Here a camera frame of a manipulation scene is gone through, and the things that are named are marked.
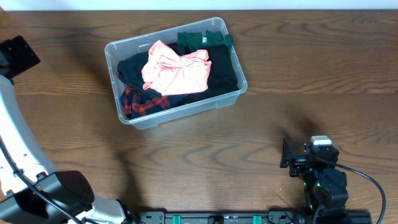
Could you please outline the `black garment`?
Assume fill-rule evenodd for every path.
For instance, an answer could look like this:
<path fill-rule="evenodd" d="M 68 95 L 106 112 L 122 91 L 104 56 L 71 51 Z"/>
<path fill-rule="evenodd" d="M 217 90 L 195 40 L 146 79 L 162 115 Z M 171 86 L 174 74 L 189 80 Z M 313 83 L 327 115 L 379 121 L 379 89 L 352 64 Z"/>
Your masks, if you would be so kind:
<path fill-rule="evenodd" d="M 186 103 L 205 100 L 219 95 L 224 95 L 239 90 L 238 79 L 234 71 L 229 48 L 225 45 L 206 47 L 209 61 L 211 61 L 208 77 L 208 89 L 201 93 L 193 93 L 187 96 Z"/>

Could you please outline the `pink garment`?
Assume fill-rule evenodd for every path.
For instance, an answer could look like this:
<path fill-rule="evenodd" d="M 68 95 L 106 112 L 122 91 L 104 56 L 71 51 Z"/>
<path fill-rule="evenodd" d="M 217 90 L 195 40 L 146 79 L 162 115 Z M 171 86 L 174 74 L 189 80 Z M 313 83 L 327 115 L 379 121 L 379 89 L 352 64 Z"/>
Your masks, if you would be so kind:
<path fill-rule="evenodd" d="M 143 89 L 162 96 L 200 93 L 208 89 L 210 68 L 207 50 L 180 56 L 158 40 L 149 49 L 149 60 L 142 69 Z"/>

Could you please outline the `green garment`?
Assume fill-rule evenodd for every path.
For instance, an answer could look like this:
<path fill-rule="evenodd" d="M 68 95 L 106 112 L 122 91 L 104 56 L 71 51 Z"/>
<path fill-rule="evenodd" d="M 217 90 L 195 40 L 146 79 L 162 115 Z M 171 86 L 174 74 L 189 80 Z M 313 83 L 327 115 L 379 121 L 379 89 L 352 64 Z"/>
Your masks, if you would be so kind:
<path fill-rule="evenodd" d="M 189 52 L 218 45 L 225 45 L 231 50 L 233 44 L 233 36 L 230 34 L 224 36 L 221 31 L 211 32 L 206 30 L 205 32 L 179 32 L 177 34 L 177 45 L 185 47 Z"/>

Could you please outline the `red plaid flannel shirt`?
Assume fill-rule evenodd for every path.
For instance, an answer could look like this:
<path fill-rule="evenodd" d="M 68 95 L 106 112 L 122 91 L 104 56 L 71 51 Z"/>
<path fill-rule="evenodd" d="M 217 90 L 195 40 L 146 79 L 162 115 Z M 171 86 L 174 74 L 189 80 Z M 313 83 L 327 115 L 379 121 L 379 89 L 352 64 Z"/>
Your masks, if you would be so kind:
<path fill-rule="evenodd" d="M 166 96 L 160 98 L 145 96 L 136 89 L 125 84 L 125 90 L 120 97 L 124 114 L 129 119 L 135 119 L 152 113 L 171 109 Z"/>

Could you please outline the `dark teal garment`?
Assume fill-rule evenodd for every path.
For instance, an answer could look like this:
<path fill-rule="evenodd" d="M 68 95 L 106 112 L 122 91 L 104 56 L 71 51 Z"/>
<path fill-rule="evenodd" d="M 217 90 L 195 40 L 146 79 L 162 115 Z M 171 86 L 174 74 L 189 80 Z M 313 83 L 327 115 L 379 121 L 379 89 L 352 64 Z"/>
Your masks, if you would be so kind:
<path fill-rule="evenodd" d="M 153 90 L 143 89 L 144 81 L 142 69 L 149 60 L 149 52 L 141 52 L 121 60 L 117 65 L 117 78 L 125 85 L 125 90 L 120 96 L 121 101 L 134 95 L 144 99 L 161 98 L 162 95 Z"/>

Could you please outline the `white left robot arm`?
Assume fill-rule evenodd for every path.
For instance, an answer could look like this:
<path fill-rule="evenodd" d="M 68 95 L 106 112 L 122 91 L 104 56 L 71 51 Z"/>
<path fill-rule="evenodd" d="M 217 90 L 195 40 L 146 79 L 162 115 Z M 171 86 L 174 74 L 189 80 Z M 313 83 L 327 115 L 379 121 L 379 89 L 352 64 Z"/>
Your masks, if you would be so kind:
<path fill-rule="evenodd" d="M 22 36 L 1 43 L 1 220 L 8 223 L 293 223 L 283 208 L 266 212 L 131 212 L 95 195 L 85 176 L 60 171 L 44 154 L 16 101 L 13 78 L 40 62 Z"/>

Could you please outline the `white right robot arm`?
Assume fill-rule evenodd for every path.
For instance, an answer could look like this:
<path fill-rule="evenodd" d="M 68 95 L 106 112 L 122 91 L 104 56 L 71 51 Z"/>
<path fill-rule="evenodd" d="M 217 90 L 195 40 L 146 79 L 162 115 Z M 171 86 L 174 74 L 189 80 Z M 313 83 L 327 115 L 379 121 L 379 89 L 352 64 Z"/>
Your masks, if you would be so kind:
<path fill-rule="evenodd" d="M 294 154 L 283 140 L 281 168 L 303 181 L 306 207 L 295 223 L 343 223 L 348 200 L 347 178 L 336 167 L 339 151 L 331 144 L 306 144 L 305 154 Z"/>

